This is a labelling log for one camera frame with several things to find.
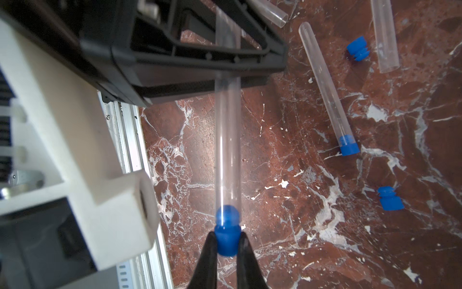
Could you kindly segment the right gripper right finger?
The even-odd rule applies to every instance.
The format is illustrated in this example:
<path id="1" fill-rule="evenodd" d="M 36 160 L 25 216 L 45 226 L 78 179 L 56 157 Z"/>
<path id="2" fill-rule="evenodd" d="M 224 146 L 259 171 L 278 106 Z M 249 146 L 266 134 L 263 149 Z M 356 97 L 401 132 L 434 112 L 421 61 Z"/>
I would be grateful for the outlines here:
<path id="1" fill-rule="evenodd" d="M 237 289 L 269 289 L 245 232 L 238 243 Z"/>

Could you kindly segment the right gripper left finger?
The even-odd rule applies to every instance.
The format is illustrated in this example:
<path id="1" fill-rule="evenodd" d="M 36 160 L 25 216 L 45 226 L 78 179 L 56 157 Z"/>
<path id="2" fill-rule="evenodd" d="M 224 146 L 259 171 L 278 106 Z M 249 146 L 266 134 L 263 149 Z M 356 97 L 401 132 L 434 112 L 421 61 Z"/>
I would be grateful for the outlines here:
<path id="1" fill-rule="evenodd" d="M 187 289 L 217 288 L 217 255 L 218 241 L 215 233 L 211 231 L 207 235 Z"/>

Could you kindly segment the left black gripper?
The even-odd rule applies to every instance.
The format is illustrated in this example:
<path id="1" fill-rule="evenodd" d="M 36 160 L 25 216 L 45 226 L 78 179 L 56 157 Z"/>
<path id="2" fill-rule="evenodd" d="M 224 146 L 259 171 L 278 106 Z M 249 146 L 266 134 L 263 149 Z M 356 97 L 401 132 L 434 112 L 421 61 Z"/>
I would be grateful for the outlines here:
<path id="1" fill-rule="evenodd" d="M 1 19 L 97 88 L 104 102 L 139 107 L 173 101 L 124 76 L 112 45 L 120 1 L 1 1 Z"/>

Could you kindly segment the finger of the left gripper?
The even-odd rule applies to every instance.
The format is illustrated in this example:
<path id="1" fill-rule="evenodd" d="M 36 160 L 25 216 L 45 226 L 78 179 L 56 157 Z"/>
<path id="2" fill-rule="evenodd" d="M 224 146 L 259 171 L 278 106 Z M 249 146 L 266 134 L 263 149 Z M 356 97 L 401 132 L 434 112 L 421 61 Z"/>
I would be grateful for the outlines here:
<path id="1" fill-rule="evenodd" d="M 161 1 L 161 22 L 138 14 L 134 22 L 135 91 L 150 101 L 211 93 L 218 79 L 238 77 L 243 87 L 264 85 L 286 68 L 288 46 L 249 1 Z M 223 12 L 248 36 L 231 48 L 217 24 Z"/>

